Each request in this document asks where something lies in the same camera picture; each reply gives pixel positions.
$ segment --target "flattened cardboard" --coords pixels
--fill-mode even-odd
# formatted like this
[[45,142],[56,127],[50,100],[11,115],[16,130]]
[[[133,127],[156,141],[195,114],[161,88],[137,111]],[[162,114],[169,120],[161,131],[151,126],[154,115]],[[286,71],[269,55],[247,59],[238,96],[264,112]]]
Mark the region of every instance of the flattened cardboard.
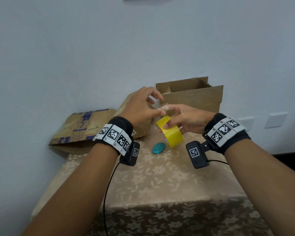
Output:
[[[129,94],[126,99],[123,101],[123,103],[120,105],[120,107],[118,108],[118,110],[116,111],[116,113],[114,114],[114,117],[120,115],[122,113],[122,111],[124,110],[124,108],[126,107],[127,103],[129,102],[131,96],[134,94],[135,92]],[[150,108],[150,109],[154,109],[152,104],[148,103],[147,102],[147,106]],[[132,137],[134,139],[137,139],[137,138],[141,138],[141,137],[144,137],[147,135],[149,129],[150,129],[150,125],[151,125],[151,119],[146,121],[144,124],[138,126],[138,127],[134,127],[133,130],[133,135]]]
[[115,112],[114,109],[108,108],[73,113],[60,130],[53,135],[49,145],[72,154],[89,153],[94,146],[92,139],[108,123]]
[[197,109],[218,113],[223,99],[223,85],[212,87],[208,77],[182,79],[156,84],[164,100],[160,104],[185,104]]

